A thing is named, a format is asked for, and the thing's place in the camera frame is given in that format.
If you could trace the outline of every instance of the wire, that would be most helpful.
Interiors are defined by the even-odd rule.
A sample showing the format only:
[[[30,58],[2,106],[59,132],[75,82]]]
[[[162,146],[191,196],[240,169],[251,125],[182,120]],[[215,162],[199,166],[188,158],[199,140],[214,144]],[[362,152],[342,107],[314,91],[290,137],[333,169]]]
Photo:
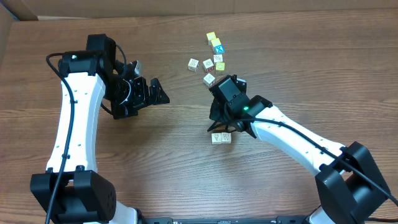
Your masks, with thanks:
[[[340,164],[342,164],[346,169],[348,170],[352,170],[356,175],[360,176],[363,180],[365,180],[368,184],[372,185],[373,187],[377,188],[378,190],[380,190],[380,192],[382,192],[387,198],[389,198],[390,200],[392,200],[397,206],[398,206],[398,200],[392,196],[392,194],[386,192],[382,187],[380,187],[379,185],[377,185],[375,182],[373,182],[373,180],[369,179],[369,177],[366,177],[362,172],[360,172],[359,170],[355,169],[353,166],[349,165],[347,162],[345,162],[344,160],[342,160],[340,157],[332,154],[331,152],[329,152],[326,148],[322,147],[321,145],[319,145],[318,143],[316,143],[314,140],[310,139],[308,136],[306,136],[305,134],[301,133],[299,130],[291,127],[288,124],[285,124],[281,121],[273,121],[273,120],[269,120],[269,119],[261,119],[261,118],[248,118],[248,119],[236,119],[236,120],[232,120],[232,121],[227,121],[221,124],[217,124],[215,126],[213,126],[212,128],[209,128],[207,131],[211,131],[213,129],[219,128],[222,125],[227,125],[230,123],[235,123],[235,122],[240,122],[240,121],[262,121],[262,122],[266,122],[266,123],[272,123],[272,124],[278,124],[279,126],[283,126],[293,132],[295,132],[296,134],[298,134],[299,136],[303,137],[305,140],[307,140],[309,143],[313,144],[315,147],[319,148],[322,152],[324,152],[325,154],[329,155],[330,157],[334,158],[335,160],[337,160]]]
[[[366,221],[369,222],[384,222],[384,223],[398,223],[398,218],[388,219],[388,218],[368,218]]]
[[[112,111],[110,111],[102,102],[101,102],[101,107],[102,107],[102,109],[104,109],[106,112],[108,112],[108,114],[110,114],[110,115],[113,116]]]
[[[118,49],[120,50],[120,52],[121,52],[122,55],[123,55],[124,67],[123,67],[123,72],[122,72],[122,74],[120,75],[120,77],[121,77],[121,78],[124,78],[124,77],[126,76],[126,73],[127,73],[127,60],[126,60],[126,56],[125,56],[125,54],[124,54],[124,52],[123,52],[123,50],[122,50],[122,47],[120,47],[118,44],[116,44],[116,46],[118,47]]]
[[[55,181],[55,185],[52,191],[52,195],[50,198],[50,202],[49,202],[49,207],[47,209],[47,215],[45,217],[45,224],[49,224],[50,223],[50,219],[51,219],[51,212],[52,212],[52,207],[55,201],[55,197],[57,196],[57,191],[61,182],[61,176],[63,173],[63,170],[65,168],[65,164],[67,163],[67,159],[68,159],[68,150],[69,150],[69,144],[70,144],[70,138],[72,135],[72,129],[73,129],[73,120],[75,119],[75,99],[73,97],[73,93],[72,93],[72,89],[70,88],[68,82],[65,80],[65,78],[62,77],[61,73],[51,64],[50,62],[50,58],[54,57],[54,56],[61,56],[63,55],[63,53],[54,53],[54,54],[50,54],[48,55],[45,60],[47,61],[47,64],[50,66],[50,68],[55,72],[55,74],[58,75],[58,77],[61,79],[61,81],[63,82],[63,84],[65,85],[65,87],[68,90],[69,93],[69,97],[70,97],[70,119],[69,119],[69,128],[68,128],[68,134],[67,134],[67,140],[65,142],[65,148],[63,150],[63,154],[62,154],[62,162],[61,162],[61,166],[60,166],[60,171],[58,173],[58,177],[57,180]]]

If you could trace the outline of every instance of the black cable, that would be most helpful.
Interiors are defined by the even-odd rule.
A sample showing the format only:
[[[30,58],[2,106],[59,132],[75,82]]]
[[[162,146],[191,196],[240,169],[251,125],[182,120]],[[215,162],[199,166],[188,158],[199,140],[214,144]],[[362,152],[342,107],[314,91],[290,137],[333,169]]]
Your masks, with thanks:
[[[106,112],[108,112],[108,114],[110,114],[110,115],[113,116],[112,111],[110,111],[104,104],[102,104],[102,102],[101,102],[101,107],[102,107],[102,109],[104,109]]]
[[[369,179],[369,177],[366,177],[362,172],[360,172],[359,170],[355,169],[353,166],[349,165],[347,162],[345,162],[344,160],[342,160],[340,157],[332,154],[331,152],[329,152],[326,148],[322,147],[321,145],[319,145],[318,143],[316,143],[314,140],[310,139],[308,136],[306,136],[305,134],[301,133],[299,130],[291,127],[288,124],[285,124],[281,121],[273,121],[273,120],[269,120],[269,119],[261,119],[261,118],[248,118],[248,119],[236,119],[233,121],[227,121],[221,124],[217,124],[216,126],[214,126],[212,129],[208,129],[207,131],[211,131],[213,129],[219,128],[222,125],[227,125],[230,123],[235,123],[235,122],[240,122],[240,121],[262,121],[262,122],[266,122],[266,123],[272,123],[272,124],[278,124],[279,126],[283,126],[293,132],[295,132],[296,134],[298,134],[299,136],[303,137],[305,140],[307,140],[309,143],[313,144],[315,147],[319,148],[319,150],[321,150],[322,152],[324,152],[325,154],[327,154],[328,156],[336,159],[340,164],[342,164],[346,169],[348,170],[352,170],[356,175],[360,176],[363,180],[365,180],[369,185],[372,185],[373,187],[377,188],[378,190],[380,190],[380,192],[382,192],[387,198],[389,198],[390,200],[392,200],[397,206],[398,206],[398,200],[392,196],[392,194],[386,192],[382,187],[380,187],[379,185],[377,185],[375,182],[373,182],[373,180]]]
[[[72,89],[70,88],[70,86],[69,86],[68,82],[65,80],[65,78],[62,77],[61,73],[50,62],[50,57],[61,56],[61,55],[63,55],[63,53],[54,53],[54,54],[48,55],[45,58],[45,60],[47,61],[47,64],[55,72],[55,74],[58,75],[58,77],[61,79],[61,81],[63,82],[63,84],[67,88],[68,93],[69,93],[69,97],[70,97],[70,119],[69,119],[69,128],[68,128],[67,140],[65,142],[65,148],[64,148],[63,154],[62,154],[62,162],[61,162],[61,166],[60,166],[60,171],[58,173],[57,180],[55,181],[55,185],[54,185],[54,188],[53,188],[53,191],[52,191],[52,194],[51,194],[51,198],[50,198],[50,202],[49,202],[49,207],[47,209],[47,216],[45,217],[45,224],[49,224],[50,223],[52,207],[53,207],[53,204],[54,204],[55,197],[57,196],[57,191],[58,191],[58,188],[59,188],[59,185],[60,185],[60,182],[61,182],[61,176],[62,176],[63,170],[65,168],[65,164],[67,163],[67,159],[68,159],[68,150],[69,150],[69,144],[70,144],[70,137],[72,135],[73,120],[75,119],[75,99],[73,97]]]
[[[369,221],[369,222],[398,223],[398,218],[395,218],[395,219],[388,219],[388,218],[368,218],[366,221]]]
[[[118,47],[118,49],[120,50],[120,52],[121,52],[122,55],[123,55],[124,67],[123,67],[123,72],[122,72],[122,74],[120,75],[120,77],[124,78],[124,77],[126,76],[126,73],[127,73],[127,60],[126,60],[126,56],[125,56],[125,54],[124,54],[122,48],[121,48],[118,44],[116,44],[116,46]]]

